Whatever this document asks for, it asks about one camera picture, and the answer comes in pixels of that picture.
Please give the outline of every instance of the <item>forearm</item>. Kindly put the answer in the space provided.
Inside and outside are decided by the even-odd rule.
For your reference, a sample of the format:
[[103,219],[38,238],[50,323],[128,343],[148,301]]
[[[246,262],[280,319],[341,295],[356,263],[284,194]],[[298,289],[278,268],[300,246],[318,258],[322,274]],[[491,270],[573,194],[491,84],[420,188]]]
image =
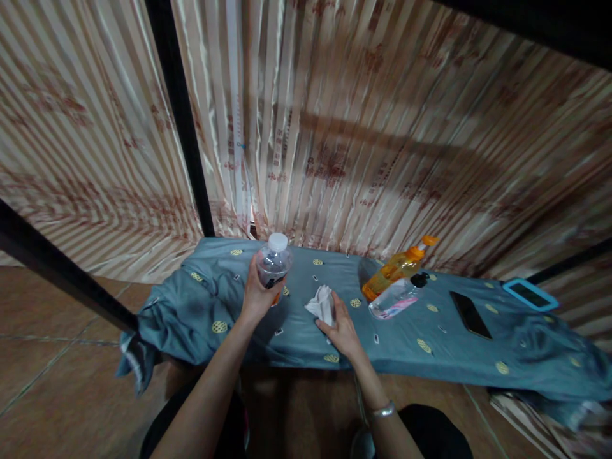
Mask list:
[[[365,351],[351,357],[351,363],[361,387],[361,394],[368,412],[384,408],[390,401],[385,394],[380,378],[376,374]],[[370,419],[370,431],[380,459],[422,458],[416,443],[397,414],[385,418]]]
[[153,459],[213,456],[255,326],[238,318],[157,445]]

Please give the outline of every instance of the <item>white tissue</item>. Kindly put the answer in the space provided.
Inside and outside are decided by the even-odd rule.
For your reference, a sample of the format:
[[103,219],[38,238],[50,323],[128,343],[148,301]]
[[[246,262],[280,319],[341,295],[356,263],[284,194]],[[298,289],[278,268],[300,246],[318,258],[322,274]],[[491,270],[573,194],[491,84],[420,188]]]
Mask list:
[[333,297],[331,295],[332,289],[330,289],[328,286],[322,285],[317,290],[314,298],[306,303],[304,307],[308,312],[317,316],[327,325],[333,327],[335,325],[335,320],[333,317]]

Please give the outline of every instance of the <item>small clear bottle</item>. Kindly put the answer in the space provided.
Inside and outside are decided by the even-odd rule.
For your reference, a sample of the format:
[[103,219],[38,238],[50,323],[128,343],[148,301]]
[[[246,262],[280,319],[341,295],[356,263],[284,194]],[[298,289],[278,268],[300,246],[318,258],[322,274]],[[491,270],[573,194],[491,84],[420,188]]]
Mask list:
[[415,274],[410,279],[405,277],[392,283],[372,303],[370,312],[378,320],[391,319],[423,296],[423,287],[427,285],[427,273]]
[[[293,264],[293,255],[287,248],[289,240],[282,233],[272,233],[268,242],[257,252],[256,264],[257,273],[261,285],[270,289],[282,281],[291,265]],[[272,306],[279,303],[279,293]]]

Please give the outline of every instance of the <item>blue phone case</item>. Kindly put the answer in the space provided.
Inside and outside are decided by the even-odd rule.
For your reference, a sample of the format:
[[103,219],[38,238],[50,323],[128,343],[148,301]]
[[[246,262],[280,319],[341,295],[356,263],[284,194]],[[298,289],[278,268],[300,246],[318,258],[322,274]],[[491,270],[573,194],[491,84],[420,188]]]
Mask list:
[[[541,296],[542,298],[544,298],[549,304],[545,306],[534,305],[531,301],[526,299],[524,296],[519,295],[517,292],[515,292],[514,290],[510,288],[515,284],[521,284],[523,287],[534,292],[537,296]],[[539,312],[546,312],[556,307],[559,307],[559,302],[554,297],[546,293],[544,290],[536,287],[531,282],[527,282],[525,279],[521,279],[520,277],[515,277],[514,279],[504,282],[502,284],[502,289],[506,290],[510,295],[517,298],[519,301],[525,303],[531,309],[535,309],[536,311],[539,311]]]

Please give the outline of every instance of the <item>bracelet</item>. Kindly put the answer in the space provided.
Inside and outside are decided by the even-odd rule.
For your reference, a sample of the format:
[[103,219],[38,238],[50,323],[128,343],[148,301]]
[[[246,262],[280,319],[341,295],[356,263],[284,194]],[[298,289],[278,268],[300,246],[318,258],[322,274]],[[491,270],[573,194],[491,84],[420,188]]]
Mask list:
[[389,401],[383,408],[372,411],[370,413],[371,418],[387,418],[395,412],[395,404],[392,400]]

